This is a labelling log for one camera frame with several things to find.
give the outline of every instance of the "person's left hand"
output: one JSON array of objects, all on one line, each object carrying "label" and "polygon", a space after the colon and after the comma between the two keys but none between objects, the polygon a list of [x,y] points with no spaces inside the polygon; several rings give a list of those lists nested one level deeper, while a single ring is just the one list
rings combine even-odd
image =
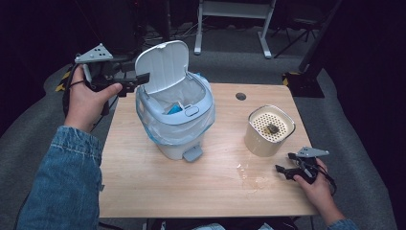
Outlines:
[{"label": "person's left hand", "polygon": [[[83,81],[84,74],[82,66],[78,66],[72,78],[72,83]],[[65,125],[75,127],[85,132],[90,132],[93,124],[102,113],[104,103],[109,98],[118,94],[123,86],[119,83],[112,84],[100,92],[93,92],[85,83],[78,83],[67,86],[71,90],[69,98],[69,111],[65,119]]]}]

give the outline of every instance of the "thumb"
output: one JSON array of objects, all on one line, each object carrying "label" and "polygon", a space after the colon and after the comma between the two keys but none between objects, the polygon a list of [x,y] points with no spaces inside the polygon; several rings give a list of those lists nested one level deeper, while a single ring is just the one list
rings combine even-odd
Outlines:
[{"label": "thumb", "polygon": [[301,176],[299,175],[294,175],[293,179],[298,182],[298,184],[302,187],[302,189],[307,190],[307,188],[310,186],[310,184],[307,183]]},{"label": "thumb", "polygon": [[123,86],[120,83],[115,83],[100,91],[98,95],[101,100],[106,102],[108,99],[118,94],[122,89]]}]

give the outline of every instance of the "perforated lid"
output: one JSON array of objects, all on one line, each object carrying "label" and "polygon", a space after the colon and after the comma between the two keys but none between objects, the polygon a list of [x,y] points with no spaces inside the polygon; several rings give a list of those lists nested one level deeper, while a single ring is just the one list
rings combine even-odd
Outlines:
[{"label": "perforated lid", "polygon": [[[283,141],[296,127],[287,114],[273,105],[266,105],[254,111],[249,117],[249,122],[263,139],[272,143]],[[277,127],[278,131],[270,132],[268,128],[270,125]]]}]

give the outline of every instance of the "blue object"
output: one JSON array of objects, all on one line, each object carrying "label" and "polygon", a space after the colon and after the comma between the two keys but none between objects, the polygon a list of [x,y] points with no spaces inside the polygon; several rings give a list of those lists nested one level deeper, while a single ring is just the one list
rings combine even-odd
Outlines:
[{"label": "blue object", "polygon": [[178,104],[174,104],[173,107],[170,109],[168,114],[173,114],[182,111],[182,108]]}]

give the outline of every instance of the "water spill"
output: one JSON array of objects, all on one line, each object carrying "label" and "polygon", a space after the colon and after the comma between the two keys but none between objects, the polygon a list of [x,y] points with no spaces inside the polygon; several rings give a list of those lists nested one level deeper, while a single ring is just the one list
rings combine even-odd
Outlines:
[{"label": "water spill", "polygon": [[249,190],[254,190],[250,193],[255,193],[257,190],[264,189],[268,184],[268,177],[251,170],[249,164],[243,163],[237,166],[239,177],[242,179],[242,187]]}]

